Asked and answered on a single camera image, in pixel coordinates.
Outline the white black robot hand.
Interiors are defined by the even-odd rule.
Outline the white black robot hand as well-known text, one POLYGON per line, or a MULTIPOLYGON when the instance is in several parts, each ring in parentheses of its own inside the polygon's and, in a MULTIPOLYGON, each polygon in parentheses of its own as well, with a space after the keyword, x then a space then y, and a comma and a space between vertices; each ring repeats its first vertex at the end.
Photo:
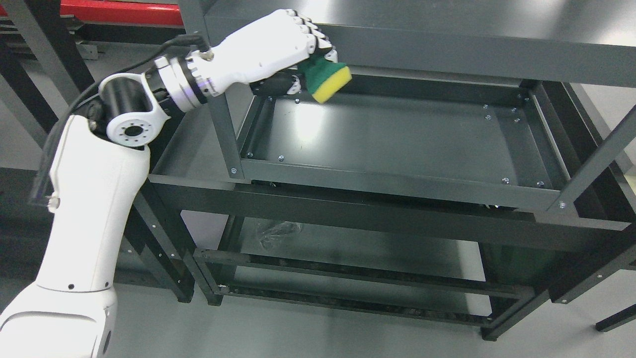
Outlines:
POLYGON ((256 84, 289 68, 298 70, 312 55, 340 63, 334 46, 310 18, 278 9, 205 52, 191 52, 186 65, 204 95, 218 96, 235 83, 256 84))

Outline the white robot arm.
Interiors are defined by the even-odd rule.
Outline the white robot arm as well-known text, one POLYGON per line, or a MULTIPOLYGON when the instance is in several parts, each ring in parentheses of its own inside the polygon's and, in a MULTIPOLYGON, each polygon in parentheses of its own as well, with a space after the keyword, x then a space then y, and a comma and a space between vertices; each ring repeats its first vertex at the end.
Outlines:
POLYGON ((156 59, 143 74, 113 74, 98 85, 105 116, 71 111, 51 139, 45 165, 52 193, 35 199, 54 214, 34 283, 1 315, 3 358, 102 358, 117 317, 114 271, 133 201, 150 170, 149 144, 168 104, 181 112, 222 93, 216 62, 195 51, 156 59))

